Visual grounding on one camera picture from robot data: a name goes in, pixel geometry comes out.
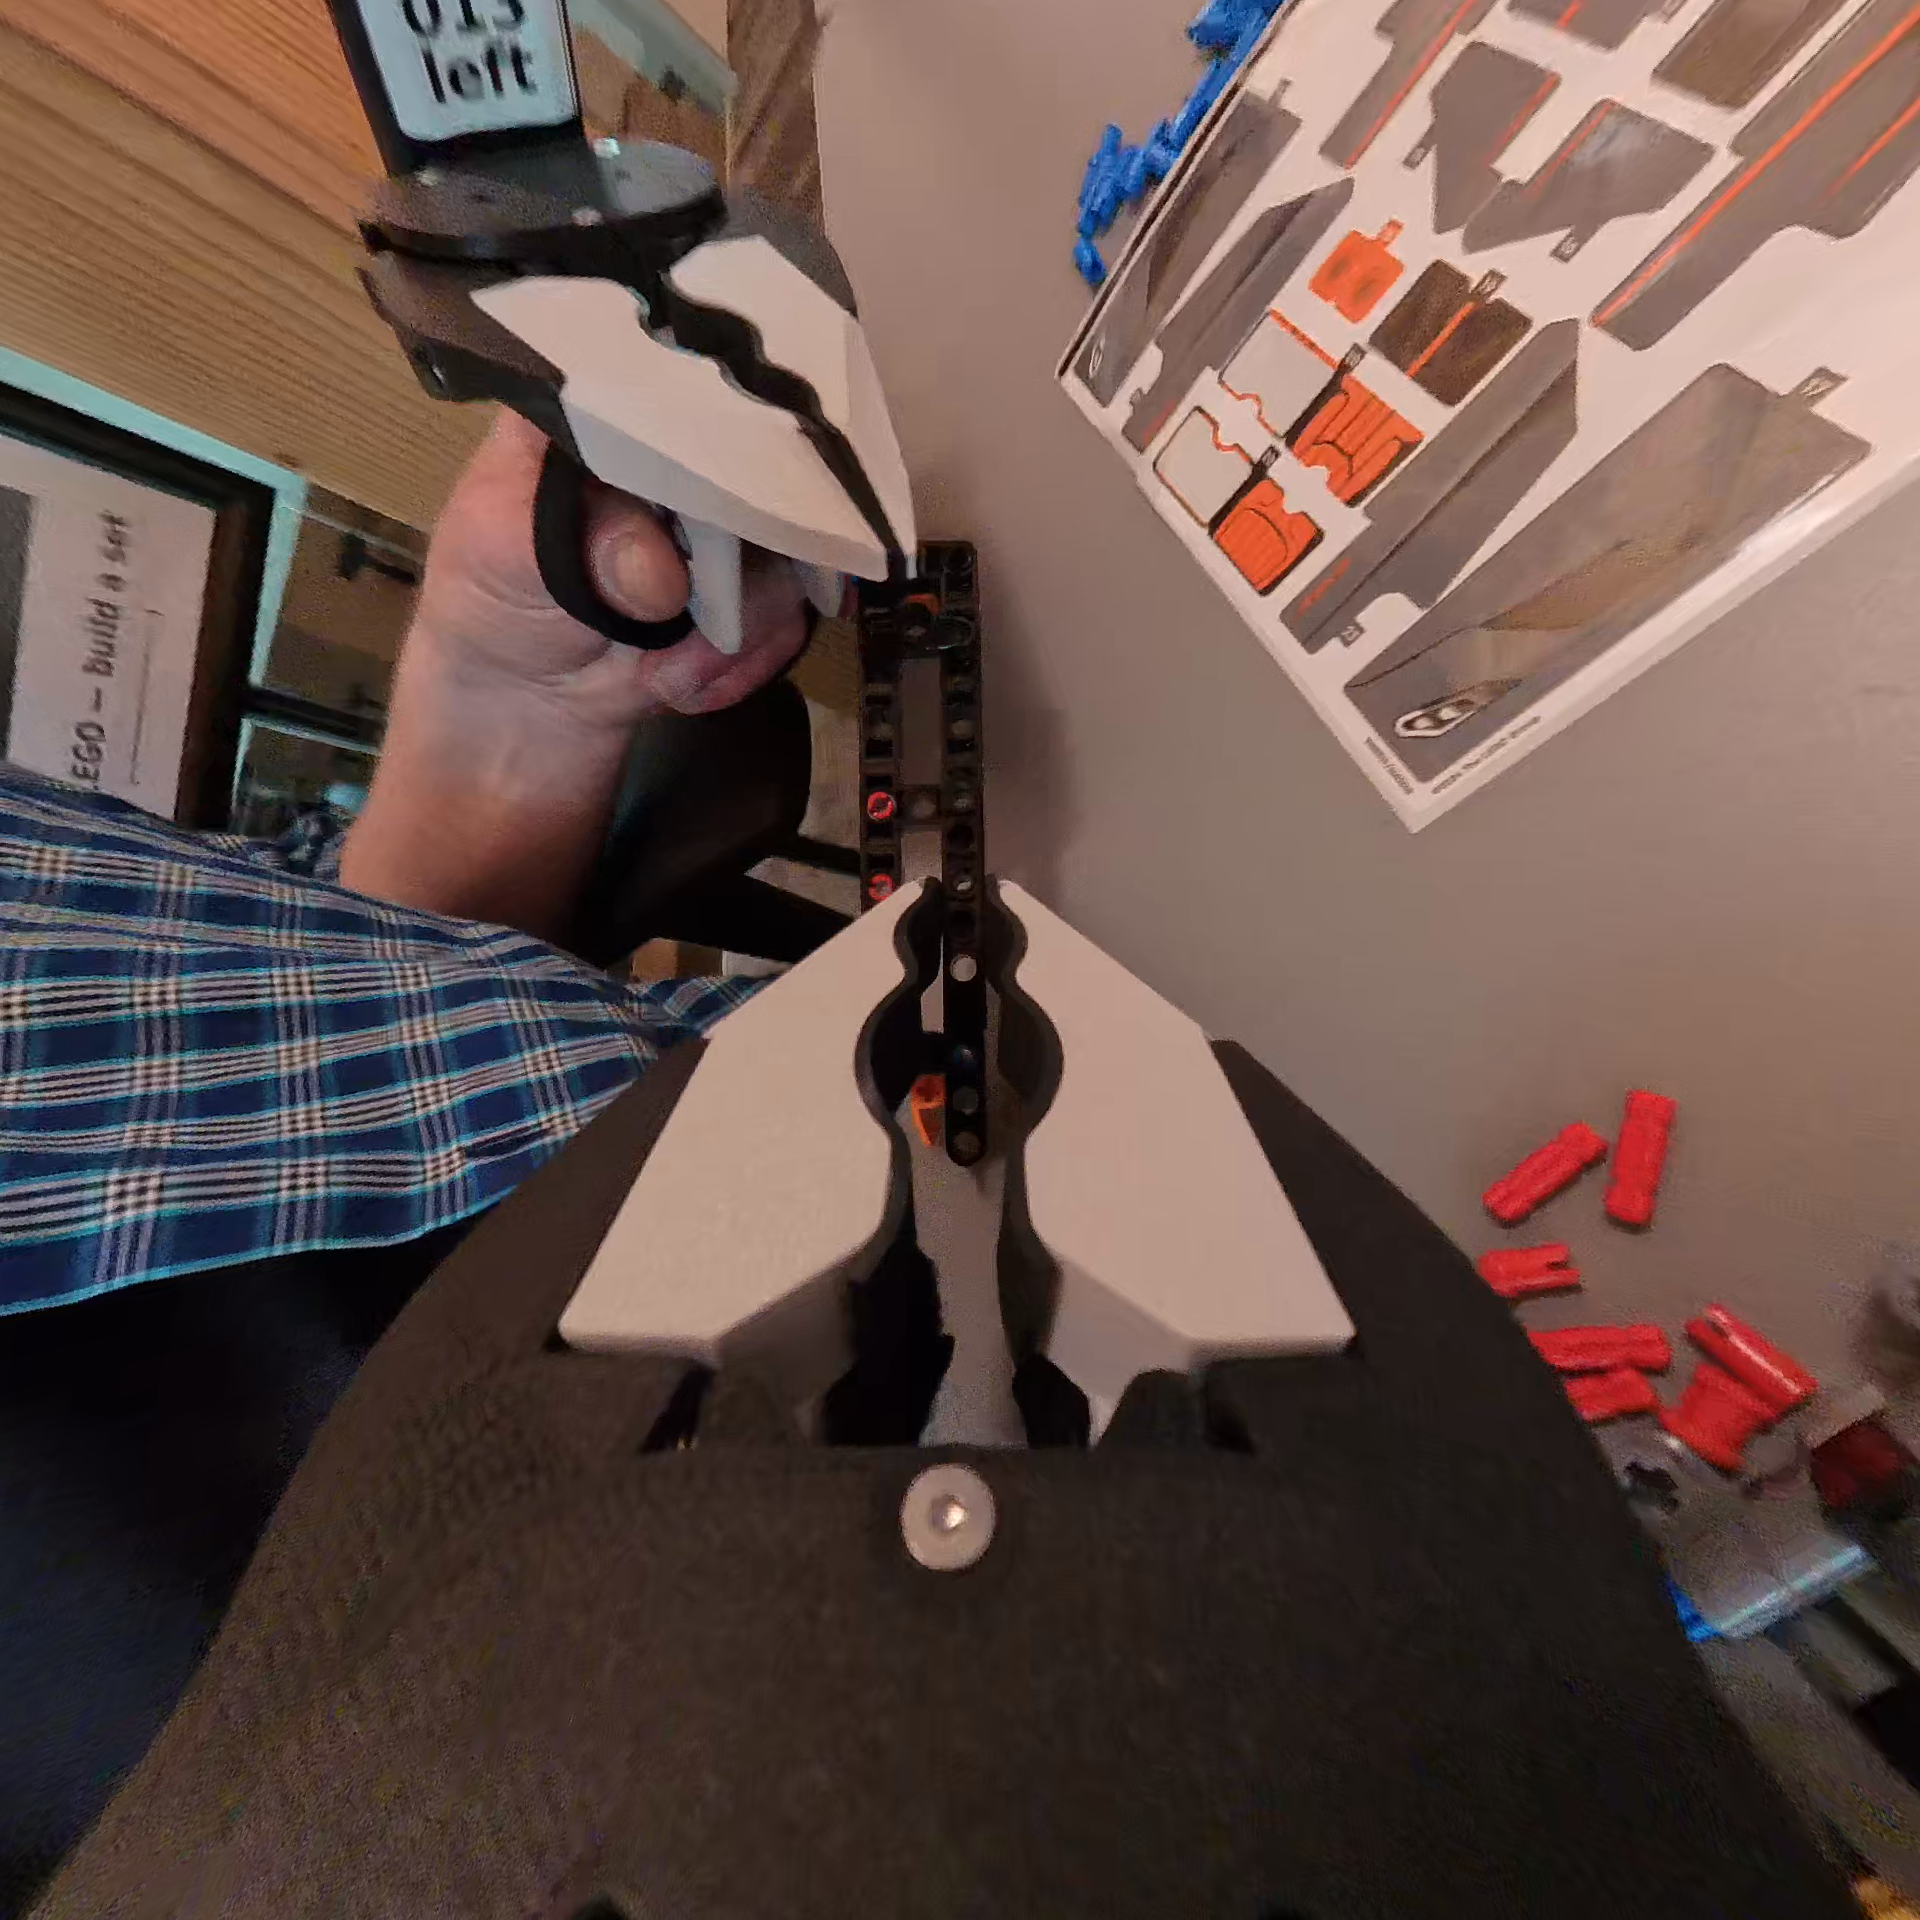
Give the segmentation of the blue plaid shirt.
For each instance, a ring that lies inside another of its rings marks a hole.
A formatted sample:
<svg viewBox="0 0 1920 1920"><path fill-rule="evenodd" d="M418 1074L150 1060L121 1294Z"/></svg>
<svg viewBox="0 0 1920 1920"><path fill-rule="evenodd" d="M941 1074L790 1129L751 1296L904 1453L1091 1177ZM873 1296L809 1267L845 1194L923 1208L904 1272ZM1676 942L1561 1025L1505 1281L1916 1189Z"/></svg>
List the blue plaid shirt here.
<svg viewBox="0 0 1920 1920"><path fill-rule="evenodd" d="M1 1312L484 1213L745 979L617 981L4 768Z"/></svg>

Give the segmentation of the black mesh office chair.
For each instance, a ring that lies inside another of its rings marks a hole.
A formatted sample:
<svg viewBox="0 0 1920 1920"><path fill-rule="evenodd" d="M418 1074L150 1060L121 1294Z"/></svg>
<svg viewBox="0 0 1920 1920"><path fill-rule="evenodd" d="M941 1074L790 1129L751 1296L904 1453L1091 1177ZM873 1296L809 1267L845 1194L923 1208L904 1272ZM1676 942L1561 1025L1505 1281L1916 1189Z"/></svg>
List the black mesh office chair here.
<svg viewBox="0 0 1920 1920"><path fill-rule="evenodd" d="M799 825L809 785L813 732L788 680L718 713L642 723L570 948L603 967L650 939L778 965L806 960L851 914L751 872L766 859L859 872L853 851L808 853Z"/></svg>

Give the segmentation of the lego sticker sheet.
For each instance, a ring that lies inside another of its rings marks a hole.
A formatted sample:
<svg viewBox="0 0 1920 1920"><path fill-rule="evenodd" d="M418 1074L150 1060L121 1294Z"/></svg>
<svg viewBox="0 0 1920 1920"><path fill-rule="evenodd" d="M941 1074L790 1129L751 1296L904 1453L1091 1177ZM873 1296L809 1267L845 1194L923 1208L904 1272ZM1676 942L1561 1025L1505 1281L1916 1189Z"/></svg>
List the lego sticker sheet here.
<svg viewBox="0 0 1920 1920"><path fill-rule="evenodd" d="M1915 478L1915 3L1311 3L1058 386L1411 832Z"/></svg>

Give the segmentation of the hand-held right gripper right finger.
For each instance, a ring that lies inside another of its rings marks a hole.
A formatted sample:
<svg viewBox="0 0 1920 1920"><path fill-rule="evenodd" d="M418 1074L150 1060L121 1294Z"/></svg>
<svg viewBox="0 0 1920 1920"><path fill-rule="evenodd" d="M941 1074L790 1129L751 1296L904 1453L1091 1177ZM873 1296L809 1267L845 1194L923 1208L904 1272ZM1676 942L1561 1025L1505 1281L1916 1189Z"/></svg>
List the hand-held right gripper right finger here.
<svg viewBox="0 0 1920 1920"><path fill-rule="evenodd" d="M1208 1034L1017 884L980 952L1012 1094L994 1242L1026 1441L1094 1441L1148 1376L1340 1356L1355 1323Z"/></svg>

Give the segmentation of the pile of blue lego pins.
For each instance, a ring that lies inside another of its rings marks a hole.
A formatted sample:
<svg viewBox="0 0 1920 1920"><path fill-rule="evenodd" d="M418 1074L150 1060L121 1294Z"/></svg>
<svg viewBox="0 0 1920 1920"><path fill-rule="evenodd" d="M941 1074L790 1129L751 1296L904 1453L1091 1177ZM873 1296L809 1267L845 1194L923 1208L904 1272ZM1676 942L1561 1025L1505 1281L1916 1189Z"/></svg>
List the pile of blue lego pins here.
<svg viewBox="0 0 1920 1920"><path fill-rule="evenodd" d="M1205 3L1187 21L1186 36L1202 58L1200 73L1172 116L1154 121L1143 143L1129 143L1116 124L1099 134L1073 205L1073 272L1088 288L1106 282L1099 240L1116 215L1144 201L1196 143L1212 107L1258 48L1264 32L1289 3Z"/></svg>

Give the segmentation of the dark navy garment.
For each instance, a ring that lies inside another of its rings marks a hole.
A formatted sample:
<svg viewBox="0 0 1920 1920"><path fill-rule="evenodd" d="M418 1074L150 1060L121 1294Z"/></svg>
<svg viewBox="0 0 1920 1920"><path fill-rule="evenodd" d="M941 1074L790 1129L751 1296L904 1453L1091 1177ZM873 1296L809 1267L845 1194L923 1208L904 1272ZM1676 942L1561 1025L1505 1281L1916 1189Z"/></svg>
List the dark navy garment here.
<svg viewBox="0 0 1920 1920"><path fill-rule="evenodd" d="M1 1914L147 1752L318 1424L469 1232L4 1318Z"/></svg>

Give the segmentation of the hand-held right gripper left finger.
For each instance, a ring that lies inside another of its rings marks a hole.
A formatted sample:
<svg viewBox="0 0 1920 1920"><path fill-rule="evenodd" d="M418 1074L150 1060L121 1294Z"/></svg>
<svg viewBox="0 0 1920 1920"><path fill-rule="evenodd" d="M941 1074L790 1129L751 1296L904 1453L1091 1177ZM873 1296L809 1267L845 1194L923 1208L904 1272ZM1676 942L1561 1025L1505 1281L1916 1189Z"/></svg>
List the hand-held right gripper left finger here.
<svg viewBox="0 0 1920 1920"><path fill-rule="evenodd" d="M941 906L899 889L709 1030L559 1315L570 1347L755 1377L835 1445L920 1441L951 1338L899 1113Z"/></svg>

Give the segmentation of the pile of red lego pins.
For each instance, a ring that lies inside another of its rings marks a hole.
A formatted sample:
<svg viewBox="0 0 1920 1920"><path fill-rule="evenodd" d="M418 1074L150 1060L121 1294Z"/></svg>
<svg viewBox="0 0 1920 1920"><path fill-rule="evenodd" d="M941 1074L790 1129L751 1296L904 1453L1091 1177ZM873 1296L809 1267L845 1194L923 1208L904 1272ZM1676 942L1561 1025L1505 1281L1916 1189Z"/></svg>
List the pile of red lego pins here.
<svg viewBox="0 0 1920 1920"><path fill-rule="evenodd" d="M1496 1175L1479 1207L1500 1229L1519 1229L1604 1170L1604 1220L1643 1234L1664 1199L1674 1137L1674 1098L1634 1087L1611 1132L1588 1123L1561 1127ZM1680 1339L1658 1323L1533 1327L1524 1339L1586 1426L1653 1422L1723 1476L1744 1474L1752 1450L1777 1436L1821 1389L1805 1362L1720 1300L1697 1305Z"/></svg>

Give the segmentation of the person's left forearm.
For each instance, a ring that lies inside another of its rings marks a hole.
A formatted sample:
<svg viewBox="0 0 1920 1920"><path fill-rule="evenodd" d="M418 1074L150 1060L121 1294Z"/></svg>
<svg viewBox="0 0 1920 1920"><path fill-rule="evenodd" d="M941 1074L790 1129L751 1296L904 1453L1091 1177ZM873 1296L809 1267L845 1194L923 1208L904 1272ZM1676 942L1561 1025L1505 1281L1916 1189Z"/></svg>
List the person's left forearm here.
<svg viewBox="0 0 1920 1920"><path fill-rule="evenodd" d="M532 705L398 705L342 886L564 942L604 844L633 724Z"/></svg>

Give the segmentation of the wooden plywood partition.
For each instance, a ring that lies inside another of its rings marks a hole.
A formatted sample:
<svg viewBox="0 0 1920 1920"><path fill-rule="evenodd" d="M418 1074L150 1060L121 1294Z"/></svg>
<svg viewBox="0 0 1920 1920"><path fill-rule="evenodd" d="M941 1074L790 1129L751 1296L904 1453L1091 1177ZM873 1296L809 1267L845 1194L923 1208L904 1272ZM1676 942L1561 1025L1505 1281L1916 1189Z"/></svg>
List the wooden plywood partition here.
<svg viewBox="0 0 1920 1920"><path fill-rule="evenodd" d="M427 526L489 415L362 288L379 173L324 6L4 3L4 347Z"/></svg>

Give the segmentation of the framed printed sign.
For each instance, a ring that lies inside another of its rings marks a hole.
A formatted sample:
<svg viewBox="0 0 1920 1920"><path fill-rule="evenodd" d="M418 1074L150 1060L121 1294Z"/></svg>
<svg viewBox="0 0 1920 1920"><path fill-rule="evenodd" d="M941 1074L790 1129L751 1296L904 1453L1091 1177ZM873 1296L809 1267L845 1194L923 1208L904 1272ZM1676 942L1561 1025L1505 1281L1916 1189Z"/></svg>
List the framed printed sign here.
<svg viewBox="0 0 1920 1920"><path fill-rule="evenodd" d="M4 352L8 772L228 823L304 483Z"/></svg>

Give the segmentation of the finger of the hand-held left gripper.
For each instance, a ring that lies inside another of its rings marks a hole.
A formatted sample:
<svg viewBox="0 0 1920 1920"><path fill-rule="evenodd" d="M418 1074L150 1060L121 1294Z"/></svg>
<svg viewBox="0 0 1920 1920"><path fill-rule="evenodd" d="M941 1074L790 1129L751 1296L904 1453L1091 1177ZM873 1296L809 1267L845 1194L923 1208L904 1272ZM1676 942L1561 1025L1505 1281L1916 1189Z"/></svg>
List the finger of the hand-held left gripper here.
<svg viewBox="0 0 1920 1920"><path fill-rule="evenodd" d="M751 537L835 569L904 569L915 497L865 331L763 234L709 240L670 272L684 347L737 392L723 404L722 478Z"/></svg>
<svg viewBox="0 0 1920 1920"><path fill-rule="evenodd" d="M722 478L718 430L737 392L707 352L664 345L631 288L518 277L479 292L476 306L559 371L568 428L599 482L793 558L780 526L751 537L749 509ZM835 572L878 581L887 569Z"/></svg>

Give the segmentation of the person's left hand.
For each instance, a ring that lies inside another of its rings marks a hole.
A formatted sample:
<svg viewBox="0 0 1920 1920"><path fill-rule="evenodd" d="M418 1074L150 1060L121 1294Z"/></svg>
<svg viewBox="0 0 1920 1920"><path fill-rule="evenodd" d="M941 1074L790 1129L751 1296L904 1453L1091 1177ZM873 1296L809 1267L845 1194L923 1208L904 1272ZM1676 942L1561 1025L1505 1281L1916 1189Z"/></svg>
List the person's left hand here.
<svg viewBox="0 0 1920 1920"><path fill-rule="evenodd" d="M546 439L498 409L432 530L403 680L464 732L552 727L628 734L655 713L698 716L778 680L802 652L813 605L793 567L742 562L742 645L688 633L660 652L616 643L541 585L533 499Z"/></svg>

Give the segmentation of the lego car chassis build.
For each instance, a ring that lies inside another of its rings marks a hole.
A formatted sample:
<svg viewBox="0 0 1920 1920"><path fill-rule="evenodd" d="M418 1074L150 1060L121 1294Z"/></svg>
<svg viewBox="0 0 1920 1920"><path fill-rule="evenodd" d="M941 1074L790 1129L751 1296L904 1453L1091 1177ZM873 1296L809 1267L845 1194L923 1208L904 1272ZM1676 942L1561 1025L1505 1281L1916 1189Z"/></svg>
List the lego car chassis build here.
<svg viewBox="0 0 1920 1920"><path fill-rule="evenodd" d="M1916 1908L1915 1310L1895 1242L1832 1389L1724 1307L1685 1367L1617 1327L1566 1376L1715 1692L1867 1914Z"/></svg>

